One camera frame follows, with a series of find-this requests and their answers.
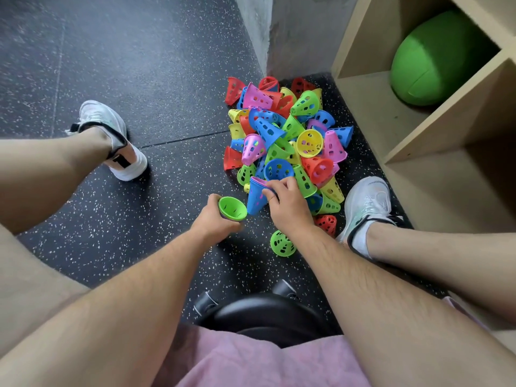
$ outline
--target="person's right arm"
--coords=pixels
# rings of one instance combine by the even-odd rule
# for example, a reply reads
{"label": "person's right arm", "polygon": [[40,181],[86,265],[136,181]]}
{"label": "person's right arm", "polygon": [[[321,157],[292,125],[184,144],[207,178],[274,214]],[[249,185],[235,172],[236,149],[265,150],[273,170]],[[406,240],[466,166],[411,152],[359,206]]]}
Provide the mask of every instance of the person's right arm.
{"label": "person's right arm", "polygon": [[275,226],[317,276],[372,386],[516,385],[516,356],[489,333],[316,227],[294,178],[268,185]]}

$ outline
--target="person's left hand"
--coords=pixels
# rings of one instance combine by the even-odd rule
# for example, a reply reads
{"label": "person's left hand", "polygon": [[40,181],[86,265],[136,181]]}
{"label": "person's left hand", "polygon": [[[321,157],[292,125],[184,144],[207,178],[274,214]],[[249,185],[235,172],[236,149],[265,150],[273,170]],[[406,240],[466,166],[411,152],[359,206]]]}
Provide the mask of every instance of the person's left hand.
{"label": "person's left hand", "polygon": [[205,239],[209,246],[216,245],[226,239],[230,233],[243,229],[242,223],[224,219],[220,215],[219,200],[221,198],[218,194],[210,194],[208,203],[190,228]]}

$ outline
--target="foot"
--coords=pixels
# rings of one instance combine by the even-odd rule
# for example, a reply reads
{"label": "foot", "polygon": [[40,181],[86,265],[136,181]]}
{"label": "foot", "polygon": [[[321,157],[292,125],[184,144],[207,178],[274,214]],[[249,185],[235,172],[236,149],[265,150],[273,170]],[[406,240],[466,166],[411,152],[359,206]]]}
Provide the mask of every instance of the foot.
{"label": "foot", "polygon": [[346,227],[337,237],[355,253],[371,258],[366,234],[375,221],[394,224],[390,217],[390,194],[387,183],[377,176],[368,176],[354,185],[344,203]]}
{"label": "foot", "polygon": [[97,101],[86,101],[79,110],[79,123],[73,124],[67,133],[81,133],[97,127],[111,138],[112,149],[104,162],[121,181],[139,177],[147,168],[147,158],[127,140],[126,123],[118,113]]}

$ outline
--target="person's left arm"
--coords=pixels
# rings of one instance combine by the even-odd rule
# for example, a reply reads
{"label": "person's left arm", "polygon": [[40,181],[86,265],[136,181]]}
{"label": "person's left arm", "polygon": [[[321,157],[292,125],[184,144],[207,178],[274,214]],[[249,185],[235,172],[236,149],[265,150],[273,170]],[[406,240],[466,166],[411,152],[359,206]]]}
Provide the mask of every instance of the person's left arm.
{"label": "person's left arm", "polygon": [[84,295],[0,360],[0,385],[149,386],[203,254],[242,225],[212,194],[191,229]]}

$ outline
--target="pile of colorful cones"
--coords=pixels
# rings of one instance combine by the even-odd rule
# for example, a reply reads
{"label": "pile of colorful cones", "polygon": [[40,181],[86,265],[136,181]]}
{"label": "pile of colorful cones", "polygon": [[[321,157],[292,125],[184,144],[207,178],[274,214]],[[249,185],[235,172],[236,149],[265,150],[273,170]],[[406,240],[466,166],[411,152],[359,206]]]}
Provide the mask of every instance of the pile of colorful cones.
{"label": "pile of colorful cones", "polygon": [[336,127],[323,110],[323,90],[298,77],[290,88],[274,77],[258,87],[228,78],[226,104],[231,143],[224,152],[224,170],[238,168],[237,180],[249,194],[248,214],[266,204],[267,181],[293,176],[306,199],[314,222],[334,236],[344,195],[335,180],[339,162],[347,158],[353,126]]}

